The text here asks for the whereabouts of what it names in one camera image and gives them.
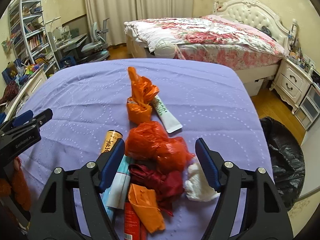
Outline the teal white box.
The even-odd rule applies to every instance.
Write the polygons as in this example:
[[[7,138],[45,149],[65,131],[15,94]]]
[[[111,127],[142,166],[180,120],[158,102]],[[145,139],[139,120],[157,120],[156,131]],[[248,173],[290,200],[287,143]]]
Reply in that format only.
[[[113,222],[116,209],[124,209],[127,189],[131,178],[129,172],[129,165],[131,163],[132,159],[130,157],[123,156],[112,181],[112,185],[102,194],[103,205],[111,222]]]

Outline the orange plastic bag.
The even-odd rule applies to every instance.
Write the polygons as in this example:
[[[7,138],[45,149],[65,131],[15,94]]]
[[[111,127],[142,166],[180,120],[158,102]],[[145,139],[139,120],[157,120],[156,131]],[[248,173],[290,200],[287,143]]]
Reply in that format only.
[[[129,120],[141,124],[151,120],[151,102],[159,93],[159,88],[147,77],[137,74],[135,67],[127,68],[131,81],[131,96],[127,99],[126,107]]]

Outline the red plastic bag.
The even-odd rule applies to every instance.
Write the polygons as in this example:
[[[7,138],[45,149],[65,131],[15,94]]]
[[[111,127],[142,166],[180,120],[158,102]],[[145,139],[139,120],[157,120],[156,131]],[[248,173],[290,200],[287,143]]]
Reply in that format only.
[[[182,137],[168,137],[157,121],[144,122],[129,131],[125,155],[135,160],[152,160],[163,174],[182,172],[194,157]]]

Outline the black trash bag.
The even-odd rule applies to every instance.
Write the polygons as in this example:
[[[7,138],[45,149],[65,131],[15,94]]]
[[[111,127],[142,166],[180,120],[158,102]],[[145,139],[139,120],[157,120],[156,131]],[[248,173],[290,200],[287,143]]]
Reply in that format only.
[[[267,116],[260,123],[271,157],[274,183],[289,211],[298,201],[305,180],[303,151],[281,122]]]

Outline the grey study desk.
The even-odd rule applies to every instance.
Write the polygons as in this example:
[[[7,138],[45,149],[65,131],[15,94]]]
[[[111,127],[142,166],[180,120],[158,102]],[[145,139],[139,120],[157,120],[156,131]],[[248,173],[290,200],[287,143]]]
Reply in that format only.
[[[61,44],[56,44],[52,32],[48,32],[48,41],[50,48],[53,51],[57,65],[60,67],[60,61],[66,56],[72,56],[75,61],[79,59],[78,50],[88,38],[87,34],[81,34],[77,37],[71,38]]]

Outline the yellow cylindrical can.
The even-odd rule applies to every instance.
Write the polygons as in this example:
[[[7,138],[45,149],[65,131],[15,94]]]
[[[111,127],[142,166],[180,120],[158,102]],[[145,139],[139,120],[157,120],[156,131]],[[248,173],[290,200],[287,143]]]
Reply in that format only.
[[[116,130],[108,130],[101,147],[100,153],[109,152],[118,139],[122,139],[123,135]]]

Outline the white crumpled tissue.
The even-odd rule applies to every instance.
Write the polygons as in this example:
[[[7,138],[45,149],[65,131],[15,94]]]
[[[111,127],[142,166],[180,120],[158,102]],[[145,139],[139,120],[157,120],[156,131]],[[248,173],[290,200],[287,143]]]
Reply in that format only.
[[[220,196],[209,186],[203,169],[197,158],[187,168],[188,178],[184,182],[186,197],[195,202],[210,202]]]

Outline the red bottle black cap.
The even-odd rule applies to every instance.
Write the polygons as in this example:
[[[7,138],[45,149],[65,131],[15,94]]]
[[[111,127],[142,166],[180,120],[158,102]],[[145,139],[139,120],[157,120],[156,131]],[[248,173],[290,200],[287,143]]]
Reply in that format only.
[[[130,202],[124,205],[124,239],[147,240],[148,232]]]

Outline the white bookshelf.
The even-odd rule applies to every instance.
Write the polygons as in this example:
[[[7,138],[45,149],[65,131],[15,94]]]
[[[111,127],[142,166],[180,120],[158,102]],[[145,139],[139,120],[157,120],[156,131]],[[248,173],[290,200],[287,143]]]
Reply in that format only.
[[[49,42],[42,0],[12,0],[8,24],[16,59],[24,64],[40,64],[47,76],[59,69]]]

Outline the dark red ribbon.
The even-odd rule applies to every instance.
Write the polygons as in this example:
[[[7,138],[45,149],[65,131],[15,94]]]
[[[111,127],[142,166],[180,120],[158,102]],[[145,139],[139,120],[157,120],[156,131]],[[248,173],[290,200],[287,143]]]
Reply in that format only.
[[[142,164],[130,164],[129,172],[131,182],[154,190],[159,209],[173,217],[172,204],[184,193],[181,172],[172,171],[162,174]]]

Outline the plastic drawer unit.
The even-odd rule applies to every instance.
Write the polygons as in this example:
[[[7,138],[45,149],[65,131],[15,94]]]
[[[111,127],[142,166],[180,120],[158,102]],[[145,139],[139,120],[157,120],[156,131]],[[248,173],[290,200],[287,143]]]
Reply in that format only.
[[[294,116],[307,131],[319,117],[319,88],[311,85]]]

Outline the purple quilted bedspread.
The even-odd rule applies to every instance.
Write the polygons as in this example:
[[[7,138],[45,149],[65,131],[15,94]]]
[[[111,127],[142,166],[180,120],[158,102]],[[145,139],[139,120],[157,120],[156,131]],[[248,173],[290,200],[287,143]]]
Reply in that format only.
[[[195,152],[195,142],[202,138],[240,169],[272,171],[257,112],[232,69],[169,59],[112,60],[66,68],[50,77],[22,108],[34,114],[53,112],[41,128],[41,140],[20,155],[32,201],[28,239],[49,239],[47,229],[62,230],[60,218],[36,213],[53,170],[76,170],[95,161],[109,130],[127,138],[134,127],[126,109],[131,95],[129,67],[159,88],[160,99],[182,126],[170,137],[182,137],[189,152]]]

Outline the white nightstand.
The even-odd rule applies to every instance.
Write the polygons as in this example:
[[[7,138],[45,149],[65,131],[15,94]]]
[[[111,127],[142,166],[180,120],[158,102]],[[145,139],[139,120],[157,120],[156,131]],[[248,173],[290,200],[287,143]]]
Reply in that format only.
[[[312,78],[307,72],[284,58],[269,90],[275,89],[281,100],[292,107],[292,114],[295,114],[311,84]]]

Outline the beige curtain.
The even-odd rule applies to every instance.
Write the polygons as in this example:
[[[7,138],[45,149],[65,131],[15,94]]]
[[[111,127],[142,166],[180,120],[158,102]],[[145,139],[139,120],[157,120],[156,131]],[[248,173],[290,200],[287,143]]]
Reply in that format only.
[[[191,17],[194,0],[85,0],[89,25],[107,20],[110,45],[126,42],[124,22],[148,18]]]

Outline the pink floral quilt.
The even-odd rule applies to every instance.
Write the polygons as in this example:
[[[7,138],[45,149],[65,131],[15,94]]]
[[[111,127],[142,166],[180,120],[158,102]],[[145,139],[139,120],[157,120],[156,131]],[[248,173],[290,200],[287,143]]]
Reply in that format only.
[[[273,38],[219,16],[125,22],[125,34],[154,55],[159,41],[175,45],[174,59],[217,63],[233,70],[270,66],[286,56]]]

